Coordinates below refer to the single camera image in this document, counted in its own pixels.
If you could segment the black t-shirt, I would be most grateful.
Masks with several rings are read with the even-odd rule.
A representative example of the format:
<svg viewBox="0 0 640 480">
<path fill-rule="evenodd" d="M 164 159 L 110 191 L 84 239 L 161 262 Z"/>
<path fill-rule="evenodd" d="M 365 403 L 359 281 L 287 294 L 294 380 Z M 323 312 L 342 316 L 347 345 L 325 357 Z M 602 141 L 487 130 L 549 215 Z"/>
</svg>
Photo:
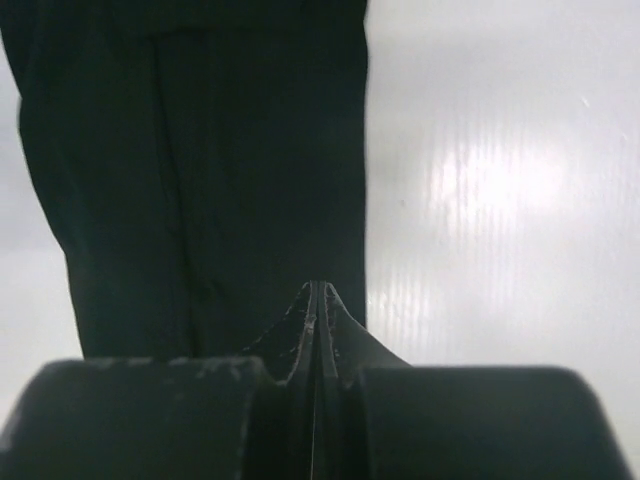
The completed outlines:
<svg viewBox="0 0 640 480">
<path fill-rule="evenodd" d="M 366 317 L 363 1 L 5 1 L 83 354 L 226 356 L 331 282 Z"/>
</svg>

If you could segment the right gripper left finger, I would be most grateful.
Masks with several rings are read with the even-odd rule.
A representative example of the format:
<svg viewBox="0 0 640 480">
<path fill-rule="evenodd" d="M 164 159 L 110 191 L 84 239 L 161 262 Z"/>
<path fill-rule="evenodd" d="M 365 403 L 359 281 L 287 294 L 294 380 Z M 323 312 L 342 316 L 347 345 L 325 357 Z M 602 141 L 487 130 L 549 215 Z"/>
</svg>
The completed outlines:
<svg viewBox="0 0 640 480">
<path fill-rule="evenodd" d="M 307 479 L 317 286 L 235 357 L 66 360 L 1 434 L 5 479 Z"/>
</svg>

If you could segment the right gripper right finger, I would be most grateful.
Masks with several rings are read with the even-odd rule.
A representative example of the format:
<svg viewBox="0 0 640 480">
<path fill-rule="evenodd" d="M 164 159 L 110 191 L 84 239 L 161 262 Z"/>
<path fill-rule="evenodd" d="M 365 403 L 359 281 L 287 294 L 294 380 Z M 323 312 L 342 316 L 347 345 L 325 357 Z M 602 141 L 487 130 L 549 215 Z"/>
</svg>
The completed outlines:
<svg viewBox="0 0 640 480">
<path fill-rule="evenodd" d="M 628 479 L 592 388 L 552 366 L 417 367 L 318 287 L 318 465 L 329 479 Z"/>
</svg>

